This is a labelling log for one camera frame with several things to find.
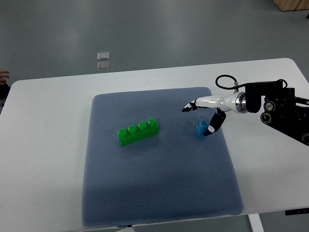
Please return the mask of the person's hand at edge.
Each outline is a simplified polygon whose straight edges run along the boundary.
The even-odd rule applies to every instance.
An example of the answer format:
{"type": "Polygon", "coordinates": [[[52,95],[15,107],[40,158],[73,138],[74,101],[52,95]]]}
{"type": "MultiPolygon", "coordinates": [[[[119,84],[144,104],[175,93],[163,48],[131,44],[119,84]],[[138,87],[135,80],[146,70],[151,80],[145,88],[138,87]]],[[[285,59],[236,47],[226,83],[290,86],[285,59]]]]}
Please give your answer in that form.
{"type": "Polygon", "coordinates": [[[9,71],[0,70],[0,85],[6,85],[7,79],[10,78],[9,71]]]}

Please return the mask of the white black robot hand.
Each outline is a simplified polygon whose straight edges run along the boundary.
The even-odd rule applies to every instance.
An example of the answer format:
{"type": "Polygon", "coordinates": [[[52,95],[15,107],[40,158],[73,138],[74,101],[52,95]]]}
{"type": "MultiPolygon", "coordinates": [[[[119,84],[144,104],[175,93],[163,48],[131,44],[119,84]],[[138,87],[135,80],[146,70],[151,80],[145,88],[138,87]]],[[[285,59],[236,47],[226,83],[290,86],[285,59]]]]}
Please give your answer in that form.
{"type": "Polygon", "coordinates": [[[237,93],[232,96],[205,96],[197,98],[189,102],[183,109],[182,112],[189,112],[196,110],[197,108],[215,108],[217,112],[213,115],[210,122],[208,123],[207,129],[204,130],[203,136],[206,137],[219,130],[223,122],[226,119],[225,111],[231,110],[235,113],[239,113],[239,105],[236,106],[237,93]]]}

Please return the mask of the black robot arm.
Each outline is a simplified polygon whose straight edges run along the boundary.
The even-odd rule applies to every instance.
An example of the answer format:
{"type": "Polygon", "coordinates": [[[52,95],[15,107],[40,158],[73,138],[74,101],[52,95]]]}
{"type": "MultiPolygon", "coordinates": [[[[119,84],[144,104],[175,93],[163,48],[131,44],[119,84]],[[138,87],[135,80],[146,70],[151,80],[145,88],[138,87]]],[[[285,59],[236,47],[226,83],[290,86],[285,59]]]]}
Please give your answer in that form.
{"type": "Polygon", "coordinates": [[[239,85],[245,87],[245,108],[249,113],[258,113],[261,121],[305,144],[309,144],[309,101],[295,96],[295,89],[283,79],[239,85]]]}

